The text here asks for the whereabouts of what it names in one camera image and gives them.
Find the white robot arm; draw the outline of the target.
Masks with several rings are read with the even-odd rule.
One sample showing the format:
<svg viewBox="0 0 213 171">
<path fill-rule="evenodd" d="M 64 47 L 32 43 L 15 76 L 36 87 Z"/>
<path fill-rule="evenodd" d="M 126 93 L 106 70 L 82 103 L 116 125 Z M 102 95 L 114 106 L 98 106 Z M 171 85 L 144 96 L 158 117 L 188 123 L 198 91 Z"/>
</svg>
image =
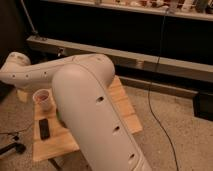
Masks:
<svg viewBox="0 0 213 171">
<path fill-rule="evenodd" d="M 32 65 L 26 55 L 12 52 L 0 68 L 6 84 L 51 84 L 59 114 L 93 171 L 152 171 L 108 93 L 114 76 L 114 64 L 103 54 Z"/>
</svg>

